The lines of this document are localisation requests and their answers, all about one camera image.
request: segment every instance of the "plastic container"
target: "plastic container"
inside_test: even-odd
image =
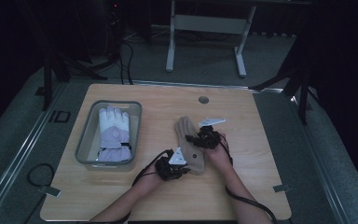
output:
[[[130,116],[131,158],[127,161],[97,161],[101,149],[99,111],[109,105],[119,107]],[[86,125],[76,149],[76,159],[90,170],[129,171],[133,168],[136,155],[139,127],[141,125],[142,106],[132,101],[97,101],[89,111]]]

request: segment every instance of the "white triangular marker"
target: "white triangular marker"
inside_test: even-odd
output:
[[[181,148],[177,148],[169,161],[170,165],[186,165]]]
[[[225,119],[209,119],[209,118],[206,118],[204,121],[199,122],[199,126],[200,127],[209,126],[209,125],[214,125],[214,124],[217,124],[217,123],[223,123],[225,121],[226,121]]]

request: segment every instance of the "dark background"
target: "dark background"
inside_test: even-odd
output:
[[[150,36],[149,24],[169,22],[169,1],[132,0],[127,4],[124,21],[142,29],[146,39]],[[191,8],[192,3],[178,5],[184,12]],[[231,13],[243,18],[241,13],[234,13],[236,7],[216,9],[211,5],[198,12]],[[317,90],[358,170],[358,1],[319,1],[309,13],[289,6],[262,6],[256,11],[251,31],[299,35],[285,63],[289,67],[310,64],[310,84]],[[41,52],[15,2],[0,1],[0,116],[27,78],[42,66]]]

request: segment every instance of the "wooden table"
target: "wooden table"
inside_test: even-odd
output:
[[[208,104],[199,97],[207,96]],[[90,171],[75,158],[76,146],[91,105],[98,100],[137,101],[143,107],[135,166],[128,172]],[[44,220],[89,220],[131,187],[133,179],[162,150],[176,148],[174,123],[189,116],[196,128],[205,118],[225,118],[214,125],[225,133],[241,180],[277,219],[291,210],[253,95],[245,89],[93,84],[84,99],[40,216]],[[233,220],[222,177],[206,160],[203,175],[187,174],[166,182],[137,204],[129,220]]]

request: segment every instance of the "person's right hand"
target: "person's right hand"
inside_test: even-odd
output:
[[[225,133],[220,133],[220,144],[218,144],[214,149],[205,148],[204,152],[208,156],[211,164],[216,167],[220,173],[225,174],[226,171],[232,169],[232,164],[222,145],[228,150]]]

